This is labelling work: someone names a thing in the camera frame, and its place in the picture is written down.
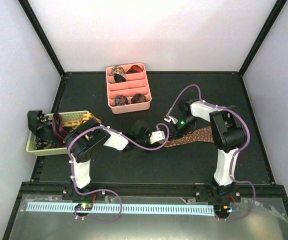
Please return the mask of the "dark striped tie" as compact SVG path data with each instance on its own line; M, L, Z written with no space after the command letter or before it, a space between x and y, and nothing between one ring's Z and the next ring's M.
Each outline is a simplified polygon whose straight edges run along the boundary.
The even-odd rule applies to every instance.
M52 132L58 139L61 140L65 140L66 136L68 135L68 131L63 126L62 117L58 113L53 114Z

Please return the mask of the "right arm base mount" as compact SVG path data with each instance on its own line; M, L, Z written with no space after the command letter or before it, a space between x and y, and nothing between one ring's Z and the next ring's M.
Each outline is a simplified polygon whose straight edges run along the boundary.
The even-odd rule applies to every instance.
M218 186L216 183L197 185L195 198L196 202L212 205L215 215L223 220L227 220L231 213L237 211L237 203L241 202L234 183L228 186Z

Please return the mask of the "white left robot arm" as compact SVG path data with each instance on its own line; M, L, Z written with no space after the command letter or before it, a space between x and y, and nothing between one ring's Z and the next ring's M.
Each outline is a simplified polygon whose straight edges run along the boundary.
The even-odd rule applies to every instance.
M153 148L157 143L152 141L152 132L144 127L142 121L137 121L129 131L115 133L108 129L99 128L98 120L90 118L83 120L82 124L65 137L69 155L72 156L72 167L75 179L73 193L81 200L87 199L91 194L90 160L93 153L103 147L113 148L126 152L134 148L132 142L145 147Z

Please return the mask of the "dark brown rolled tie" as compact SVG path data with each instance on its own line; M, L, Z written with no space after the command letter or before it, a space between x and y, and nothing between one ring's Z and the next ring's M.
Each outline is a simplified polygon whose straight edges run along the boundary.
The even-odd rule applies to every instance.
M144 102L146 102L146 100L147 100L147 98L146 98L146 96L145 96L144 94L142 94L142 93L136 93L136 94L132 97L131 102L132 102L133 104L139 104L139 103L144 103Z

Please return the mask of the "floral rolled tie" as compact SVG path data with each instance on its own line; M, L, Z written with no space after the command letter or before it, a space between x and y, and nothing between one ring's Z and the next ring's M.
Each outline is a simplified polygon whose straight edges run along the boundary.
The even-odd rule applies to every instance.
M118 66L118 65L116 65L116 66L113 66L112 68L111 68L111 72L110 72L110 75L112 76L112 75L125 75L126 73L125 73L125 69L122 67L122 66Z

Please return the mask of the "pink divided organizer box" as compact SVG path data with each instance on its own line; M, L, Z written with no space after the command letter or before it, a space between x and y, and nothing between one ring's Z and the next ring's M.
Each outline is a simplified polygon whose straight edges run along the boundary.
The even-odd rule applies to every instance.
M126 72L132 65L139 65L143 72L127 74ZM109 66L106 68L106 88L107 88L107 102L113 114L124 114L138 111L145 111L150 108L152 95L150 91L149 81L147 77L147 72L145 65L141 62L120 64L125 69L126 82L115 83L114 78L110 75L111 68ZM135 103L131 102L132 97L135 94L144 94L147 98L146 102ZM129 104L123 106L116 106L114 99L117 95L124 95L128 98Z

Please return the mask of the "brown floral necktie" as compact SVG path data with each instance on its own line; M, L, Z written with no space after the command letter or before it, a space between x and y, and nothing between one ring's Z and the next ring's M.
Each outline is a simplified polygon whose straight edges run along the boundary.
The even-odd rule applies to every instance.
M193 132L188 133L179 139L169 140L164 145L164 147L171 148L175 146L187 145L196 142L214 143L211 126L194 130Z

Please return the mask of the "black orange rolled tie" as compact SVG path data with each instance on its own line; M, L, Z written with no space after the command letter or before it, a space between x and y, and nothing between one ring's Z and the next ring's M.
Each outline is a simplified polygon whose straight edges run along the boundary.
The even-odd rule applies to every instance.
M143 72L143 69L139 65L135 64L135 65L132 65L126 73L127 74L134 74L135 73L136 74L136 73L141 73L141 72Z

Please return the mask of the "light green plastic basket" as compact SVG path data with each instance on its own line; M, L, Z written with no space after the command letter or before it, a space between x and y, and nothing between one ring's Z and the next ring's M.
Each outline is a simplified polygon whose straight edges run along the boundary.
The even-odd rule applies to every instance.
M72 111L72 112L60 112L58 114L61 115L62 117L62 121L66 122L66 121L73 121L73 120L77 120L81 117L82 114L84 113L89 113L89 111L87 110L82 110L82 111ZM50 118L53 119L53 114L49 113L46 114L47 116L49 116ZM70 127L64 127L68 133L72 132L73 129ZM52 155L63 155L67 153L67 149L66 149L66 144L64 142L64 140L58 139L57 138L57 144L55 146L55 148L51 148L51 149L41 149L41 150L37 150L36 146L35 146L35 135L29 131L29 135L28 135L28 140L27 140L27 144L26 144L26 151L30 154L33 154L37 157L44 157L44 156L52 156Z

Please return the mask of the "black patterned tie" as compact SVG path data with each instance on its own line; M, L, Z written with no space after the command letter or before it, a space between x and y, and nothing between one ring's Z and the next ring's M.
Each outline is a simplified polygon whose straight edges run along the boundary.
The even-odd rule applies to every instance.
M52 149L57 144L57 137L53 133L52 118L43 111L30 110L27 113L28 128L35 135L37 150Z

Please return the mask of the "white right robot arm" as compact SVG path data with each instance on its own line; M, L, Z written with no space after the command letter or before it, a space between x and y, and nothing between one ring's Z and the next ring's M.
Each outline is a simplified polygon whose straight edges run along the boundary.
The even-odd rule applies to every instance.
M214 105L199 99L185 101L179 105L183 117L179 120L167 113L164 120L173 124L176 133L183 134L197 119L208 121L212 138L218 149L217 168L214 173L216 186L211 196L221 202L229 196L229 186L234 181L237 157L249 144L250 132L236 106Z

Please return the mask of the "black corner frame post left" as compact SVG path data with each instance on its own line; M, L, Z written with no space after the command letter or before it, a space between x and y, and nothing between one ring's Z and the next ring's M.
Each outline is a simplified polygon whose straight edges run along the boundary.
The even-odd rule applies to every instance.
M21 8L23 9L24 13L26 14L30 24L32 25L35 33L37 34L39 40L41 41L43 47L45 48L49 58L51 59L54 67L56 68L57 72L60 76L65 75L65 71L50 43L47 38L46 33L44 32L32 6L30 5L28 0L18 0Z

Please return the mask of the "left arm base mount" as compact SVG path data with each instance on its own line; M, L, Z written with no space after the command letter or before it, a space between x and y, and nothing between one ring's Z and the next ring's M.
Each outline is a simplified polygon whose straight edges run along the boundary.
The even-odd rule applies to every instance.
M73 185L65 186L62 191L62 200L74 204L73 214L85 217L90 214L96 203L103 203L105 197L109 195L107 190L101 190L92 194L84 194L94 190L91 186L77 189L79 194Z

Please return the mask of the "black corner frame post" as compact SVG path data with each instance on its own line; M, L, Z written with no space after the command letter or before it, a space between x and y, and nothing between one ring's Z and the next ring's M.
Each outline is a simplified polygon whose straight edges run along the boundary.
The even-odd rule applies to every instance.
M275 21L277 20L279 14L281 13L282 9L284 8L287 0L277 0L270 11L267 19L265 20L264 25L262 26L260 32L258 33L250 51L248 52L241 68L239 69L239 75L243 77L251 65L253 59L255 58L257 52L259 51L260 47L262 46L265 38L267 37L268 33L270 32L272 26L274 25Z
M57 72L60 76L65 75L65 71L50 43L47 38L46 33L44 32L32 6L30 5L28 0L18 0L21 8L23 9L24 13L26 14L30 24L32 25L35 33L37 34L39 40L41 41L43 47L45 48L49 58L51 59L54 67L56 68Z

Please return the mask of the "blue patterned rolled tie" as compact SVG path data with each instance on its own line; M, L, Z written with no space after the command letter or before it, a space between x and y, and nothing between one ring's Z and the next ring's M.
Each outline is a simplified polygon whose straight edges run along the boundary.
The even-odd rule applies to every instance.
M114 102L117 107L129 104L128 98L124 95L117 95L114 99Z

